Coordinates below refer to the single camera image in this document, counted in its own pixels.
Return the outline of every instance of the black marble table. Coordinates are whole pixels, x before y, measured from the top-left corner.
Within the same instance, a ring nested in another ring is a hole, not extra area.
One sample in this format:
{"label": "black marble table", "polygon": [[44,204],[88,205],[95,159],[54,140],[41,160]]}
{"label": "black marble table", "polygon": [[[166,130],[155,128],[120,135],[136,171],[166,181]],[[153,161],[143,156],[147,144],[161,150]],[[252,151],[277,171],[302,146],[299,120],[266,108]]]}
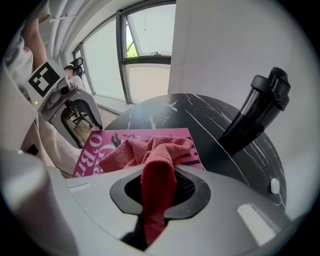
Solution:
{"label": "black marble table", "polygon": [[[118,116],[106,130],[188,128],[207,171],[237,179],[285,208],[287,190],[283,166],[264,132],[234,155],[229,155],[219,143],[238,111],[208,96],[169,94],[137,104]],[[278,194],[270,190],[273,178],[280,183]]]}

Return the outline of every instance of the white button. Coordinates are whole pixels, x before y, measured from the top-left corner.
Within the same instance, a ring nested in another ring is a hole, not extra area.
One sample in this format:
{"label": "white button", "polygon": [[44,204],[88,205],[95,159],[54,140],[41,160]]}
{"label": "white button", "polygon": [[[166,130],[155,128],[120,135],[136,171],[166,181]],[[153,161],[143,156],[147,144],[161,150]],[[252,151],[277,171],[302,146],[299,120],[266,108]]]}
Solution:
{"label": "white button", "polygon": [[273,178],[270,182],[271,192],[273,194],[278,194],[280,192],[280,183],[279,180]]}

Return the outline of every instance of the red cloth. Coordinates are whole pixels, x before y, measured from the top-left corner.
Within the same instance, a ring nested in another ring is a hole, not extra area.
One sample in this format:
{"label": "red cloth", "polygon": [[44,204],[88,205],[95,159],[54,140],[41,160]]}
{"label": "red cloth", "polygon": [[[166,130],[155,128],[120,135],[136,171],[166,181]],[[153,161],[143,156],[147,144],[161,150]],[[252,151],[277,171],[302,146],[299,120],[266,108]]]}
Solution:
{"label": "red cloth", "polygon": [[177,180],[173,162],[189,153],[191,147],[192,141],[182,137],[129,138],[99,162],[105,173],[145,163],[141,176],[142,218],[148,243],[164,230],[164,212],[174,203]]}

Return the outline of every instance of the window glass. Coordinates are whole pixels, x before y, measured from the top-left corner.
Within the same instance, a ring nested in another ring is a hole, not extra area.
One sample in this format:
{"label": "window glass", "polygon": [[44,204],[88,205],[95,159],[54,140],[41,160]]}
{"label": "window glass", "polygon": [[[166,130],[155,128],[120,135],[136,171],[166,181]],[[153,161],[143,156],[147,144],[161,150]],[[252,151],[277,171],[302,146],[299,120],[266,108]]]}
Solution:
{"label": "window glass", "polygon": [[125,100],[116,44],[116,20],[113,19],[83,43],[85,61],[96,94]]}
{"label": "window glass", "polygon": [[172,55],[174,39],[176,5],[162,5],[147,8],[130,14],[126,17],[126,45],[127,50],[133,42],[138,56],[146,55]]}
{"label": "window glass", "polygon": [[170,65],[126,65],[131,99],[134,103],[168,94]]}
{"label": "window glass", "polygon": [[130,28],[128,24],[126,25],[126,52],[124,57],[125,58],[132,58],[132,57],[137,57],[137,50],[135,43],[132,39]]}
{"label": "window glass", "polygon": [[82,84],[83,84],[83,88],[87,93],[92,93],[90,90],[90,86],[88,84],[88,80],[87,80],[87,76],[86,74],[82,74]]}
{"label": "window glass", "polygon": [[81,57],[81,51],[78,50],[75,55],[74,55],[75,59],[78,59],[79,57]]}

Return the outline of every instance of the black travel mug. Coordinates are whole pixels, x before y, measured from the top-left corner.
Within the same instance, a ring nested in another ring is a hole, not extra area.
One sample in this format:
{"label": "black travel mug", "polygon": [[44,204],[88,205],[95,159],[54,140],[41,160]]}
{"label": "black travel mug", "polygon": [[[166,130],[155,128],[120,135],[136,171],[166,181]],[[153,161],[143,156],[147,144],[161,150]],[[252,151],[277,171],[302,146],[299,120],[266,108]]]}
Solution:
{"label": "black travel mug", "polygon": [[230,155],[257,138],[289,103],[288,75],[278,67],[271,70],[268,78],[255,75],[251,87],[241,110],[220,138]]}

